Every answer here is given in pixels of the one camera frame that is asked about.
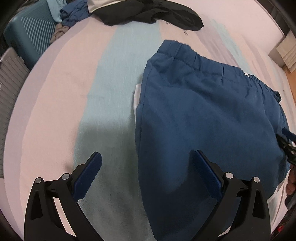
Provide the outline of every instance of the pile of clothes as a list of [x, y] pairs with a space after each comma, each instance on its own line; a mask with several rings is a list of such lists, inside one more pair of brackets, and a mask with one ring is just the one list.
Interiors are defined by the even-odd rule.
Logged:
[[47, 0], [47, 4], [57, 22], [50, 43], [63, 36], [75, 23], [90, 16], [87, 0]]
[[47, 0], [47, 3], [58, 23], [50, 43], [92, 13], [109, 26], [129, 21], [154, 23], [162, 19], [184, 30], [197, 31], [203, 27], [201, 18], [192, 9], [165, 0]]

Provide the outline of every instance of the ribbed suitcase surface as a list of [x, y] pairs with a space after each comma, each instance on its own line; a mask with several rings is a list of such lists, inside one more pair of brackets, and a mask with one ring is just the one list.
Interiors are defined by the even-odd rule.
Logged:
[[13, 48], [9, 48], [0, 59], [0, 178], [3, 178], [4, 144], [9, 120], [28, 75], [24, 61]]

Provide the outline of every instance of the light blue stripe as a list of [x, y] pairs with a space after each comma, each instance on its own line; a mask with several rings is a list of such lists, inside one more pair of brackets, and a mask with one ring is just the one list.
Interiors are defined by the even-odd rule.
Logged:
[[251, 71], [248, 62], [246, 61], [244, 55], [242, 54], [240, 48], [237, 44], [233, 41], [231, 36], [229, 35], [228, 31], [225, 29], [223, 24], [216, 22], [214, 19], [211, 20], [211, 24], [216, 28], [217, 32], [219, 33], [224, 45], [230, 51], [236, 62], [238, 63], [239, 67], [248, 74], [254, 75]]
[[88, 93], [74, 166], [84, 163], [94, 151], [102, 154], [102, 168], [79, 205], [105, 240], [155, 240], [139, 189], [132, 103], [147, 60], [161, 43], [158, 23], [118, 26]]

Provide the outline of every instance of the blue gripper pad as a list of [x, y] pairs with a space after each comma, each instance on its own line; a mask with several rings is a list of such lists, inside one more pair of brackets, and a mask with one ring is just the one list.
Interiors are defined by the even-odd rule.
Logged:
[[92, 182], [102, 166], [102, 156], [100, 153], [94, 153], [91, 160], [86, 162], [86, 166], [73, 184], [72, 197], [77, 202], [83, 199], [89, 190]]
[[193, 165], [202, 178], [210, 196], [220, 202], [223, 196], [222, 183], [205, 158], [199, 151], [196, 151], [193, 154]]
[[296, 144], [296, 135], [295, 134], [291, 133], [287, 128], [283, 128], [281, 131], [288, 139], [295, 142], [295, 144]]

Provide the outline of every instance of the bed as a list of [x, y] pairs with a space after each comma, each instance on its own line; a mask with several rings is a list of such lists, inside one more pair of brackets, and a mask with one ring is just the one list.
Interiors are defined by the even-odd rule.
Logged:
[[[165, 39], [240, 67], [277, 90], [296, 133], [296, 107], [285, 72], [239, 33], [200, 17], [204, 27], [192, 32], [162, 20], [109, 27], [91, 16], [49, 46], [18, 96], [5, 142], [6, 196], [21, 237], [35, 178], [57, 179], [99, 151], [103, 166], [79, 202], [85, 215], [104, 240], [155, 240], [138, 184], [132, 106], [146, 62]], [[287, 212], [286, 183], [287, 178], [268, 200], [272, 230]], [[73, 234], [59, 203], [57, 208]]]

